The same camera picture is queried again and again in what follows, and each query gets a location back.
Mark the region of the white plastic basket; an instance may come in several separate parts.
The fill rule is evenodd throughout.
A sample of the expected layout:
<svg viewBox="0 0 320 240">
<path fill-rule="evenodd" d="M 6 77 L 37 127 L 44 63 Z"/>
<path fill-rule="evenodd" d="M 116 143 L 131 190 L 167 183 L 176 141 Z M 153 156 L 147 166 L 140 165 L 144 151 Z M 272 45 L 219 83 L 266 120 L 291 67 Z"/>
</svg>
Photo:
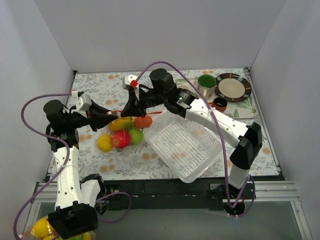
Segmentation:
<svg viewBox="0 0 320 240">
<path fill-rule="evenodd" d="M 144 140 L 184 183 L 199 178 L 223 154 L 220 138 L 206 127 L 165 110 L 152 116 Z"/>
</svg>

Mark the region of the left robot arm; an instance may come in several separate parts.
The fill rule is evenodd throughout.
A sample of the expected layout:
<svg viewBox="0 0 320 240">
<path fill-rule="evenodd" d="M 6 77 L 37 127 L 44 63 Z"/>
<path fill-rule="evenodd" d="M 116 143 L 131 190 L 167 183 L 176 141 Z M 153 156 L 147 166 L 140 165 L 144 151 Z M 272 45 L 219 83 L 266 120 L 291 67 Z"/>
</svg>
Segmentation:
<svg viewBox="0 0 320 240">
<path fill-rule="evenodd" d="M 78 98 L 69 111 L 59 100 L 50 100 L 43 111 L 49 121 L 46 134 L 58 174 L 56 203 L 54 212 L 48 214 L 48 221 L 58 235 L 67 240 L 97 229 L 96 200 L 103 199 L 107 193 L 98 173 L 79 177 L 78 129 L 90 126 L 96 132 L 116 120 L 117 115 L 93 100 L 82 98 Z"/>
</svg>

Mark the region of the zip bag of fake fruit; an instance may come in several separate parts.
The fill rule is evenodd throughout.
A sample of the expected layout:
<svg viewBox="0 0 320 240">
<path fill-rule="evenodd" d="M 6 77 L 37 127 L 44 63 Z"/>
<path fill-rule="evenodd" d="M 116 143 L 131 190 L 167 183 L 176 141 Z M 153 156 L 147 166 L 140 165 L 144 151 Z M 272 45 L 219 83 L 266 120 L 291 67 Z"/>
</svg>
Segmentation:
<svg viewBox="0 0 320 240">
<path fill-rule="evenodd" d="M 122 117 L 120 110 L 112 111 L 117 119 L 104 127 L 96 140 L 96 147 L 103 153 L 112 150 L 118 152 L 130 146 L 138 146 L 144 140 L 143 130 L 153 124 L 153 115 L 161 114 L 160 111 L 150 112 L 144 117 Z"/>
</svg>

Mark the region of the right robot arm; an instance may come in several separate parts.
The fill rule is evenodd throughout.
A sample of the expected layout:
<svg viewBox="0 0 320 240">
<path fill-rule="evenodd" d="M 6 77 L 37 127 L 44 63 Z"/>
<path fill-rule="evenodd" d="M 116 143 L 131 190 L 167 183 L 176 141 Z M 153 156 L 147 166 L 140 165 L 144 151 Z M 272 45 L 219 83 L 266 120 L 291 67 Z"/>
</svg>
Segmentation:
<svg viewBox="0 0 320 240">
<path fill-rule="evenodd" d="M 253 122 L 246 125 L 238 122 L 210 106 L 206 92 L 186 82 L 192 90 L 177 86 L 173 76 L 158 68 L 149 74 L 152 87 L 139 83 L 139 76 L 126 76 L 122 82 L 128 91 L 128 100 L 121 113 L 123 117 L 144 117 L 147 109 L 164 105 L 172 114 L 196 122 L 219 135 L 222 144 L 229 143 L 234 151 L 230 156 L 232 167 L 226 172 L 226 192 L 237 199 L 245 192 L 249 171 L 262 148 L 262 128 Z"/>
</svg>

